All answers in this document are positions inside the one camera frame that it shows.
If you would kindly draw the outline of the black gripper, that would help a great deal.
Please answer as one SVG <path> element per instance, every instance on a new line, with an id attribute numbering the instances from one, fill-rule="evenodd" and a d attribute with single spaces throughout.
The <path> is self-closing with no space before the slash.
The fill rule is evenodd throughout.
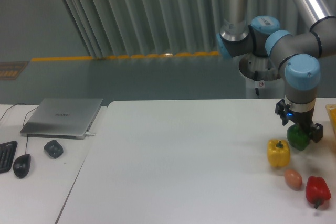
<path id="1" fill-rule="evenodd" d="M 288 99 L 281 99 L 275 105 L 275 114 L 281 118 L 282 126 L 289 121 L 300 125 L 308 138 L 318 143 L 323 138 L 323 125 L 313 123 L 314 100 L 306 103 L 294 103 Z"/>

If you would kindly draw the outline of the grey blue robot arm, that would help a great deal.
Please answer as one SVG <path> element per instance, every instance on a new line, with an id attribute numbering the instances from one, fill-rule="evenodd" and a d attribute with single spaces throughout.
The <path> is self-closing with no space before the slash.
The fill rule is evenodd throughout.
<path id="1" fill-rule="evenodd" d="M 292 121 L 314 142 L 323 126 L 312 120 L 320 82 L 319 59 L 335 54 L 335 16 L 326 0 L 293 0 L 309 28 L 300 35 L 279 29 L 268 16 L 246 22 L 247 0 L 228 0 L 228 12 L 217 34 L 223 57 L 253 54 L 267 58 L 285 83 L 285 97 L 275 107 L 282 123 Z"/>

